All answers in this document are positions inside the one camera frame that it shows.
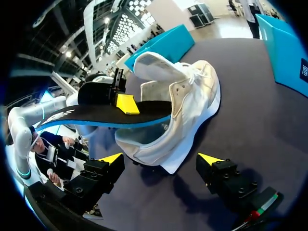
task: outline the shoe sole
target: shoe sole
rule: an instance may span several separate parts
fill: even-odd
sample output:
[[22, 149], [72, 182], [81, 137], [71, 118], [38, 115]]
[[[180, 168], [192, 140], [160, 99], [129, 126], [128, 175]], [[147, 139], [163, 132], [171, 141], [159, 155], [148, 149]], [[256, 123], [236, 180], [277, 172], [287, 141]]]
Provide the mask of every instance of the shoe sole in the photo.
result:
[[174, 149], [171, 156], [169, 156], [168, 159], [166, 159], [163, 163], [160, 164], [160, 166], [165, 169], [169, 174], [174, 174], [180, 167], [193, 146], [193, 140], [197, 130], [206, 120], [216, 114], [220, 106], [220, 100], [221, 91], [220, 83], [218, 81], [217, 93], [212, 104], [202, 112], [195, 125], [189, 131], [187, 136], [185, 136], [184, 139], [180, 142], [179, 146]]

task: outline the white sneaker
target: white sneaker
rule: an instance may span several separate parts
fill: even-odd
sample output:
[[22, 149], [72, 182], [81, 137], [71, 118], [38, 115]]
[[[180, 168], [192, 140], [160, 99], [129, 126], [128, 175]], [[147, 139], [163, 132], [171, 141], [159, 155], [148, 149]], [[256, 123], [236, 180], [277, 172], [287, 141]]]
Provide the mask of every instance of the white sneaker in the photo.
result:
[[220, 104], [220, 86], [207, 61], [173, 64], [163, 56], [145, 52], [134, 65], [142, 101], [171, 101], [170, 121], [145, 128], [118, 129], [116, 143], [129, 158], [148, 166], [161, 165], [173, 174], [192, 147], [200, 125]]

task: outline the teal display board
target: teal display board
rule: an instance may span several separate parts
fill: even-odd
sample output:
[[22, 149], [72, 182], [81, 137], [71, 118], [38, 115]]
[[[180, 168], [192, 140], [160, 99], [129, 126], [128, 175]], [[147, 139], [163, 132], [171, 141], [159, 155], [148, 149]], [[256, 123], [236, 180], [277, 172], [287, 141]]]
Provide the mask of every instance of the teal display board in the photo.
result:
[[125, 65], [133, 72], [136, 58], [146, 51], [158, 53], [172, 63], [176, 63], [194, 44], [189, 31], [184, 25], [180, 25], [145, 43], [126, 60]]
[[308, 56], [292, 27], [284, 21], [257, 15], [275, 81], [308, 97]]

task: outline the yellow triangle marker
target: yellow triangle marker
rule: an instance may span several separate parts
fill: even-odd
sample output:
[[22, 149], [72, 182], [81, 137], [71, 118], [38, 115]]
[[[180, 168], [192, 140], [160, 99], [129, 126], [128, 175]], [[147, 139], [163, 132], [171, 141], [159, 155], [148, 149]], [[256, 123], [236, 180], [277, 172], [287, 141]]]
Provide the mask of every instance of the yellow triangle marker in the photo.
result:
[[220, 159], [217, 159], [215, 157], [211, 157], [209, 155], [205, 155], [205, 154], [202, 154], [202, 153], [198, 153], [198, 155], [200, 155], [205, 161], [207, 161], [211, 166], [212, 166], [212, 163], [215, 163], [216, 161], [224, 161], [224, 160], [220, 160]]
[[140, 113], [133, 95], [118, 94], [116, 107], [127, 115], [138, 115]]
[[118, 154], [114, 154], [108, 157], [104, 157], [102, 159], [99, 159], [99, 161], [103, 160], [105, 162], [108, 162], [109, 164], [111, 164], [112, 162], [114, 162], [119, 156], [123, 155], [123, 153], [118, 153]]

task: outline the white shirt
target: white shirt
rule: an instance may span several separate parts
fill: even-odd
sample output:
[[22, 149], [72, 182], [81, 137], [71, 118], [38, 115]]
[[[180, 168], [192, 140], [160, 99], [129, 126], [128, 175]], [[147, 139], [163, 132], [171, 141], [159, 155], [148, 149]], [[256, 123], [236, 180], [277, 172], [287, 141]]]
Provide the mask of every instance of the white shirt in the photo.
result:
[[259, 0], [239, 0], [240, 4], [243, 7], [243, 12], [244, 12], [244, 16], [246, 18], [247, 21], [251, 22], [251, 23], [255, 23], [255, 18], [252, 15], [251, 11], [250, 11], [250, 7], [249, 7], [249, 2], [252, 1], [254, 2], [260, 9], [261, 14], [264, 14], [264, 10], [262, 8], [262, 5], [260, 4]]

